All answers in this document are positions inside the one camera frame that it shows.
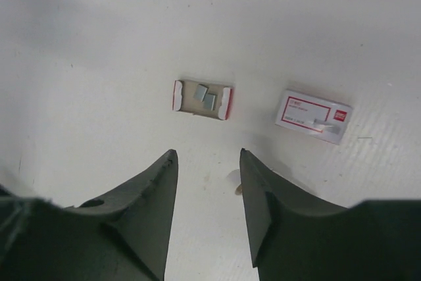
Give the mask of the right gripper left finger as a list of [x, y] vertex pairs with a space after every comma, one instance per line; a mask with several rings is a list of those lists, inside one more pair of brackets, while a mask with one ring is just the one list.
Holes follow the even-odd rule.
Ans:
[[171, 149], [79, 207], [2, 188], [1, 279], [163, 280], [177, 183]]

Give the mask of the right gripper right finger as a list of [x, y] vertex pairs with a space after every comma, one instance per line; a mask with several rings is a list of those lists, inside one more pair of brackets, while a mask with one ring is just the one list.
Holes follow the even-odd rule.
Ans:
[[261, 280], [419, 280], [420, 202], [335, 205], [239, 160], [251, 260]]

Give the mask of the red white staple box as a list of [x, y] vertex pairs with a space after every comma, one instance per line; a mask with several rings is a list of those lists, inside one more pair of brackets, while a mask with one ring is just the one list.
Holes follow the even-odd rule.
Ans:
[[287, 89], [275, 125], [338, 145], [352, 113], [353, 108], [346, 104]]

